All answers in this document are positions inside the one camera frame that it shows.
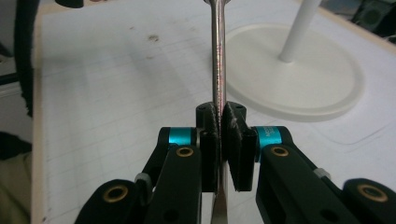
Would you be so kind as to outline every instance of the work surface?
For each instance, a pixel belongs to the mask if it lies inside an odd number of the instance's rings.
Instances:
[[[252,23],[291,25],[298,7],[290,0],[231,1],[227,32]],[[338,187],[366,177],[396,190],[394,51],[322,14],[311,29],[361,66],[366,87],[352,110],[301,123],[266,116],[231,94],[228,100],[247,107],[251,126],[287,126],[301,151]],[[115,1],[43,17],[36,99],[42,119],[35,123],[42,127],[36,141],[43,147],[35,152],[43,155],[43,195],[34,197],[44,197],[45,223],[72,223],[101,184],[134,180],[161,127],[195,125],[195,107],[212,100],[210,32],[210,6],[202,0]],[[230,223],[262,223],[254,201],[258,168],[252,192],[235,193],[229,178]],[[210,199],[204,195],[204,223]]]

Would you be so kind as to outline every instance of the metal shaft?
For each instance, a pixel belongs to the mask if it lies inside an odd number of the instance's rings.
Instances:
[[[228,223],[227,218],[227,161],[221,146],[221,118],[226,104],[225,80],[225,25],[224,7],[230,0],[205,0],[212,9],[212,63],[213,63],[213,104],[217,110],[220,137],[220,166],[218,169],[218,189],[214,194],[212,223]]]

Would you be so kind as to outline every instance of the blue spacer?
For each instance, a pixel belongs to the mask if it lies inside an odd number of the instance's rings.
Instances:
[[[169,132],[169,144],[192,145],[191,128],[171,128]]]
[[[271,144],[281,144],[282,136],[276,126],[258,126],[256,127],[256,130],[259,135],[260,143],[260,155],[258,161],[262,162],[262,150]]]

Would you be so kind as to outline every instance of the white pole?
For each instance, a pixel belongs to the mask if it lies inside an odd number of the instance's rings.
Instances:
[[[314,18],[315,12],[321,0],[304,0],[297,13],[297,17],[291,26],[288,39],[279,55],[279,59],[284,63],[291,63],[294,60],[296,51],[301,45],[309,23]]]

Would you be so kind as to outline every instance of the grid paper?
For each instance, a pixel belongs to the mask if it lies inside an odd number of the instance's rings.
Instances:
[[[226,29],[290,25],[298,6],[231,1]],[[195,107],[212,95],[210,25],[210,7],[195,0],[120,0],[43,17],[46,223],[73,223],[101,184],[134,180],[161,127],[195,125]],[[311,29],[359,62],[367,83],[361,101],[338,119],[315,123],[272,118],[245,105],[247,123],[287,126],[338,187],[366,177],[396,190],[396,57],[320,15]],[[230,94],[228,100],[238,102]],[[233,192],[229,177],[230,223],[262,223],[254,197],[255,190]],[[203,223],[210,220],[210,199],[204,194]]]

